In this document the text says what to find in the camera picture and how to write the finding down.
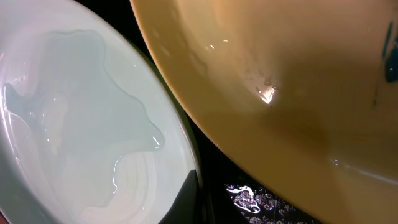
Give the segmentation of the yellow plate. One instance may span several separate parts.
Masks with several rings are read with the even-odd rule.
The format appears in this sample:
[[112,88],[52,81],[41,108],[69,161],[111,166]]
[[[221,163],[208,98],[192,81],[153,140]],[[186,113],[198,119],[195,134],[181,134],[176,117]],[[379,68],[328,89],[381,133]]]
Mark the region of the yellow plate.
[[396,0],[131,5],[172,93],[238,166],[324,222],[397,222]]

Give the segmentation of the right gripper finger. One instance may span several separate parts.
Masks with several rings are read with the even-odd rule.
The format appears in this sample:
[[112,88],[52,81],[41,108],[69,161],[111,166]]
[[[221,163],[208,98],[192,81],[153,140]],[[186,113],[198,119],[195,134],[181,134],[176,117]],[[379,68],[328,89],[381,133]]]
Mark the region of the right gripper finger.
[[198,224],[200,218],[199,183],[196,170],[191,170],[171,208],[159,224]]

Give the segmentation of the light blue plate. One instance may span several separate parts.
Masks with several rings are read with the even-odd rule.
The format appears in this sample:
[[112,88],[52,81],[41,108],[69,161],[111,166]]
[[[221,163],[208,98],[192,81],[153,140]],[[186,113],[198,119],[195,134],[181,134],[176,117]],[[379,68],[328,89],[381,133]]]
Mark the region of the light blue plate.
[[159,223],[196,170],[157,70],[75,1],[1,2],[1,215]]

